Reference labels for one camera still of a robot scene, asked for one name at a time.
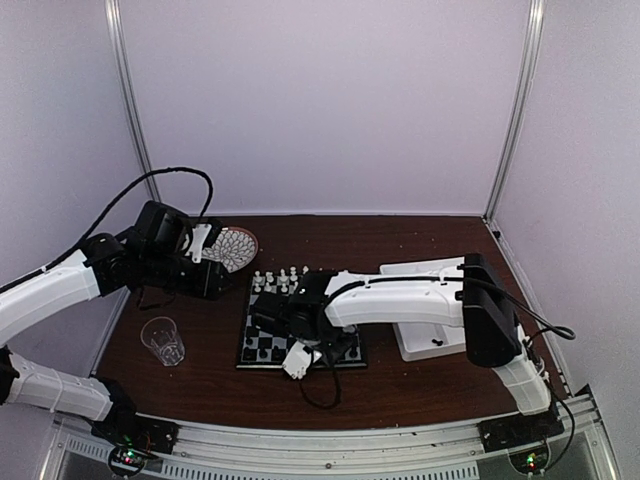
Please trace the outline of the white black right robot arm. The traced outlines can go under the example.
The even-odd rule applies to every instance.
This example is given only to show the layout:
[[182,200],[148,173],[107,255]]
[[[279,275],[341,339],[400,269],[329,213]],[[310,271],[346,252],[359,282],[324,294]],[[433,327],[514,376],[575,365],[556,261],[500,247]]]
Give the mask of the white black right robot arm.
[[559,420],[543,360],[516,314],[527,307],[505,291],[481,254],[386,264],[376,274],[317,270],[287,287],[262,287],[248,308],[257,329],[294,339],[282,366],[301,380],[316,363],[330,371],[361,325],[461,328],[467,359],[495,372],[516,403],[512,430],[535,440]]

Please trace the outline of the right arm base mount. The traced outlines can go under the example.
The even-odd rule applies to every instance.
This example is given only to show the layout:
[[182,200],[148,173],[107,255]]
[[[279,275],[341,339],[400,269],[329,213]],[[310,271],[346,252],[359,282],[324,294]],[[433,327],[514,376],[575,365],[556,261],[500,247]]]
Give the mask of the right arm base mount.
[[549,440],[565,431],[563,422],[549,412],[484,420],[477,428],[485,453],[505,451],[511,467],[528,477],[548,470],[552,463]]

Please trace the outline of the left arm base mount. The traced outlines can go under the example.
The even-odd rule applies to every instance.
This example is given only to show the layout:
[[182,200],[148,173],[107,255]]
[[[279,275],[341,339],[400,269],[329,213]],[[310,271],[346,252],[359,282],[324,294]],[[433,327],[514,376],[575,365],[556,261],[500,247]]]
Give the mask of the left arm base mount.
[[179,433],[174,422],[138,415],[127,426],[107,421],[88,423],[93,436],[112,445],[106,463],[118,478],[131,478],[147,467],[159,467],[162,456],[173,453]]

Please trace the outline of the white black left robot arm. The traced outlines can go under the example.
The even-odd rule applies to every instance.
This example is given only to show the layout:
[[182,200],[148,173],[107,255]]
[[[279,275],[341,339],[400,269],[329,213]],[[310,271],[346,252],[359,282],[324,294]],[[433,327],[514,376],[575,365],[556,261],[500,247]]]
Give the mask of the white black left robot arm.
[[64,260],[1,290],[1,401],[104,422],[123,444],[144,433],[128,395],[113,381],[82,378],[39,365],[11,351],[24,330],[76,304],[120,289],[162,289],[214,300],[230,285],[226,267],[203,256],[223,230],[213,218],[194,220],[149,201],[135,224],[82,240]]

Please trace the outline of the white plastic tray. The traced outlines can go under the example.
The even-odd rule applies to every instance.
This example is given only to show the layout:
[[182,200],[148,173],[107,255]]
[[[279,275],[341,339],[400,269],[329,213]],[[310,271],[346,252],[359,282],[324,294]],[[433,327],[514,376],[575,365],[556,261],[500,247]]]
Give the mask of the white plastic tray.
[[[463,277],[458,266],[464,263],[464,257],[451,257],[419,262],[383,264],[379,273],[393,277],[405,275],[425,275],[434,277]],[[395,323],[395,338],[402,359],[405,362],[436,358],[465,351],[465,335],[462,325],[448,326],[434,323]],[[444,341],[436,346],[432,339]]]

